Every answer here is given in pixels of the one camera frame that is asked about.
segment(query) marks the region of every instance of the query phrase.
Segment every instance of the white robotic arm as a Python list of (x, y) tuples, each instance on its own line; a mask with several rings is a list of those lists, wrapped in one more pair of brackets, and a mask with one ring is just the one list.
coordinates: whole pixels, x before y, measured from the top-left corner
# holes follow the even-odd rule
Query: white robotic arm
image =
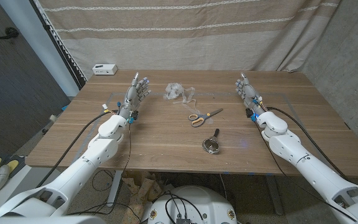
[(150, 93), (148, 79), (132, 81), (118, 115), (112, 115), (99, 127), (99, 133), (89, 142), (85, 153), (54, 181), (36, 189), (22, 192), (0, 208), (0, 217), (56, 217), (64, 215), (74, 196), (104, 162), (112, 158), (123, 139), (122, 131), (133, 121), (132, 113)]
[(236, 83), (237, 92), (251, 109), (251, 119), (261, 128), (263, 138), (268, 141), (273, 153), (295, 166), (322, 198), (341, 212), (331, 208), (341, 223), (358, 221), (358, 185), (344, 180), (326, 164), (308, 152), (298, 136), (288, 130), (287, 123), (271, 111), (265, 111), (262, 98), (255, 94), (248, 79)]

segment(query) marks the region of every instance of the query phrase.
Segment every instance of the beige curtain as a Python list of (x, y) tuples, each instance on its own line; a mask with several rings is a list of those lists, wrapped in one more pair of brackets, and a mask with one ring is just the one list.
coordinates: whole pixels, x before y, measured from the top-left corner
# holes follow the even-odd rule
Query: beige curtain
[(302, 65), (340, 0), (39, 0), (87, 77), (118, 69), (284, 70)]

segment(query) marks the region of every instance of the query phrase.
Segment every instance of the white stripe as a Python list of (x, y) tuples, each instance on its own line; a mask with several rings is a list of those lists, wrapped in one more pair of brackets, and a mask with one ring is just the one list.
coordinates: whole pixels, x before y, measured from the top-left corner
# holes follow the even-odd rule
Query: white stripe
[(307, 8), (299, 9), (298, 12), (309, 11), (309, 10), (315, 10), (315, 9), (319, 8), (320, 6), (338, 7), (338, 4), (334, 4), (334, 3), (321, 3), (321, 4), (319, 4), (318, 6), (313, 6), (313, 7), (307, 7)]
[(163, 10), (163, 9), (198, 9), (202, 7), (209, 6), (220, 6), (224, 4), (233, 4), (233, 3), (242, 3), (242, 2), (254, 2), (261, 0), (232, 0), (232, 1), (223, 1), (223, 2), (214, 2), (201, 4), (196, 6), (154, 6), (154, 7), (61, 7), (57, 9), (44, 9), (44, 11), (48, 12), (58, 12), (64, 10)]
[(266, 22), (283, 22), (289, 21), (293, 19), (293, 17), (283, 18), (283, 19), (265, 19), (261, 21), (247, 21), (247, 22), (230, 22), (225, 24), (212, 24), (206, 26), (198, 26), (198, 27), (184, 27), (184, 28), (104, 28), (104, 29), (95, 29), (95, 28), (76, 28), (76, 29), (57, 29), (57, 32), (76, 32), (76, 31), (186, 31), (186, 30), (199, 30), (206, 29), (212, 27), (224, 27), (224, 26), (238, 26), (238, 25), (246, 25), (246, 24), (260, 24)]

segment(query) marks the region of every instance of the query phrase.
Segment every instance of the black cable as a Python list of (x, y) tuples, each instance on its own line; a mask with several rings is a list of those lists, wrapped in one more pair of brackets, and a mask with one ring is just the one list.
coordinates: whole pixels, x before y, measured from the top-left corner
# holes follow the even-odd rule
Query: black cable
[(84, 126), (84, 128), (80, 131), (80, 133), (78, 133), (77, 137), (74, 138), (73, 142), (70, 144), (70, 146), (66, 149), (66, 151), (63, 153), (63, 155), (60, 157), (60, 159), (56, 162), (56, 164), (50, 169), (50, 171), (48, 172), (48, 174), (41, 180), (41, 182), (36, 186), (37, 187), (41, 187), (42, 184), (48, 179), (48, 177), (50, 176), (50, 174), (52, 174), (52, 172), (57, 168), (57, 166), (60, 164), (60, 162), (63, 160), (63, 158), (67, 155), (68, 151), (71, 149), (71, 147), (73, 147), (74, 143), (78, 140), (78, 138), (81, 136), (81, 134), (85, 131), (85, 129), (91, 124), (93, 123), (93, 121), (96, 121), (97, 119), (99, 119), (100, 117), (111, 113), (112, 111), (107, 111), (104, 112), (103, 114), (100, 114), (99, 116), (93, 118), (88, 124), (86, 124)]
[(99, 171), (93, 176), (93, 178), (92, 178), (92, 187), (93, 187), (93, 189), (94, 189), (95, 191), (98, 191), (98, 192), (103, 192), (103, 191), (105, 191), (105, 190), (110, 189), (111, 185), (110, 185), (109, 187), (105, 188), (105, 189), (102, 189), (102, 190), (96, 189), (96, 187), (94, 186), (94, 178), (95, 178), (100, 172), (105, 172), (108, 176), (110, 176), (110, 177), (111, 177), (111, 181), (112, 181), (112, 179), (113, 179), (113, 176), (112, 176), (112, 173), (111, 173), (109, 170), (99, 170)]
[[(172, 194), (170, 190), (168, 190), (167, 192), (169, 192), (169, 194), (171, 195), (171, 198), (173, 198), (172, 195), (175, 196), (175, 197), (179, 197), (179, 196), (177, 196), (177, 195)], [(185, 218), (187, 218), (186, 205), (185, 205), (185, 203), (183, 202), (183, 200), (182, 200), (181, 198), (179, 198), (179, 200), (180, 200), (181, 203), (183, 204), (183, 208), (185, 208)]]
[(169, 200), (167, 200), (167, 202), (165, 202), (165, 212), (167, 213), (168, 218), (171, 220), (171, 222), (172, 222), (173, 224), (176, 224), (175, 221), (173, 221), (172, 217), (169, 215), (168, 208), (167, 208), (168, 202), (169, 202), (171, 199), (172, 199), (172, 198), (170, 198)]
[[(262, 132), (260, 131), (260, 129), (259, 129), (259, 127), (258, 127), (258, 124), (255, 123), (255, 125), (256, 125), (257, 129), (259, 130), (260, 136), (263, 138)], [(348, 214), (346, 214), (346, 213), (340, 211), (338, 208), (332, 206), (331, 204), (327, 203), (327, 202), (324, 201), (323, 199), (317, 197), (315, 194), (309, 192), (308, 190), (306, 190), (305, 188), (303, 188), (302, 186), (300, 186), (299, 184), (297, 184), (291, 177), (287, 176), (286, 173), (284, 173), (284, 171), (281, 169), (280, 165), (278, 164), (276, 158), (275, 158), (274, 155), (273, 155), (273, 152), (270, 150), (270, 147), (269, 147), (269, 145), (267, 144), (267, 142), (266, 142), (265, 140), (264, 140), (264, 143), (266, 144), (268, 151), (269, 151), (270, 154), (272, 155), (272, 157), (273, 157), (273, 159), (274, 159), (274, 162), (276, 163), (278, 169), (280, 169), (281, 173), (282, 173), (286, 178), (288, 178), (293, 184), (295, 184), (295, 185), (298, 186), (300, 189), (304, 190), (306, 193), (310, 194), (311, 196), (313, 196), (315, 199), (319, 200), (320, 202), (325, 203), (326, 205), (330, 206), (331, 208), (333, 208), (333, 209), (339, 211), (340, 213), (342, 213), (343, 215), (345, 215), (347, 218), (350, 218), (352, 221), (357, 222), (357, 220), (355, 220), (354, 218), (352, 218), (350, 215), (348, 215)]]
[(175, 203), (175, 206), (177, 207), (179, 216), (180, 216), (180, 218), (181, 218), (181, 213), (180, 213), (180, 211), (179, 211), (179, 208), (178, 208), (178, 205), (177, 205), (176, 201), (173, 200), (173, 203)]
[(267, 107), (268, 110), (276, 110), (282, 114), (284, 114), (285, 116), (289, 117), (293, 122), (295, 122), (299, 128), (302, 129), (302, 131), (304, 132), (304, 134), (306, 135), (306, 137), (308, 137), (308, 139), (311, 141), (311, 143), (317, 148), (317, 150), (321, 153), (321, 155), (323, 155), (323, 157), (332, 165), (332, 167), (339, 173), (339, 175), (342, 176), (343, 179), (349, 181), (346, 177), (346, 175), (344, 173), (342, 173), (342, 171), (335, 166), (335, 164), (328, 158), (328, 156), (325, 155), (325, 153), (323, 152), (323, 150), (320, 149), (320, 147), (315, 143), (315, 141), (313, 140), (313, 138), (311, 138), (311, 136), (309, 135), (309, 133), (307, 132), (307, 130), (295, 119), (293, 118), (291, 115), (289, 115), (288, 113), (286, 113), (285, 111), (282, 111), (278, 108), (272, 107), (272, 106), (268, 106)]
[(124, 170), (122, 170), (122, 173), (124, 173), (125, 169), (126, 169), (127, 166), (128, 166), (129, 159), (131, 158), (131, 151), (132, 151), (131, 124), (129, 124), (129, 155), (128, 155), (127, 164), (125, 164), (125, 167), (124, 167)]
[(67, 215), (80, 215), (80, 214), (82, 214), (82, 213), (90, 213), (90, 214), (95, 213), (95, 214), (100, 214), (100, 215), (109, 215), (109, 214), (111, 214), (111, 212), (113, 211), (114, 208), (111, 209), (110, 212), (108, 212), (108, 213), (104, 213), (104, 212), (89, 212), (89, 210), (94, 209), (94, 208), (99, 207), (99, 206), (103, 206), (103, 205), (107, 205), (107, 204), (112, 204), (112, 203), (113, 203), (113, 204), (116, 204), (116, 205), (122, 205), (122, 206), (125, 206), (125, 207), (129, 208), (129, 209), (132, 211), (132, 213), (136, 216), (136, 218), (139, 219), (140, 222), (142, 222), (142, 220), (135, 214), (135, 212), (133, 211), (133, 209), (130, 208), (130, 206), (124, 205), (124, 204), (122, 204), (122, 203), (117, 203), (117, 202), (102, 203), (102, 204), (100, 204), (100, 205), (93, 206), (93, 207), (91, 207), (91, 208), (89, 208), (89, 209), (87, 209), (87, 210), (85, 210), (85, 211), (82, 211), (82, 212), (73, 212), (73, 213), (69, 213), (69, 214), (67, 214)]
[[(198, 214), (200, 215), (201, 221), (203, 221), (203, 223), (204, 223), (204, 218), (203, 218), (203, 216), (201, 215), (201, 212), (198, 210), (198, 208), (197, 208), (193, 203), (191, 203), (189, 200), (187, 200), (187, 199), (185, 199), (185, 198), (181, 198), (181, 197), (178, 197), (178, 196), (176, 196), (176, 198), (177, 198), (177, 199), (182, 199), (182, 200), (188, 202), (191, 206), (193, 206), (193, 207), (196, 209), (196, 211), (198, 212)], [(171, 220), (171, 222), (172, 222), (173, 224), (176, 224), (176, 223), (172, 220), (172, 217), (169, 215), (169, 213), (168, 213), (168, 208), (167, 208), (168, 202), (171, 201), (171, 200), (173, 200), (173, 199), (175, 199), (175, 198), (170, 198), (170, 199), (168, 199), (167, 202), (165, 203), (165, 212), (167, 213), (168, 218)]]

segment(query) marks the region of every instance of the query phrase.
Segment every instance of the gray wall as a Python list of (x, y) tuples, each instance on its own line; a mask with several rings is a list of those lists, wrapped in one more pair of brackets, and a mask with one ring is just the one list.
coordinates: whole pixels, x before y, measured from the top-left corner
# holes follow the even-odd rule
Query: gray wall
[(70, 72), (60, 58), (37, 14), (29, 1), (0, 0), (0, 5), (20, 30), (21, 35), (30, 44), (33, 51), (45, 65), (52, 77), (67, 96), (76, 96), (79, 92)]
[(341, 1), (300, 70), (358, 136), (358, 1)]

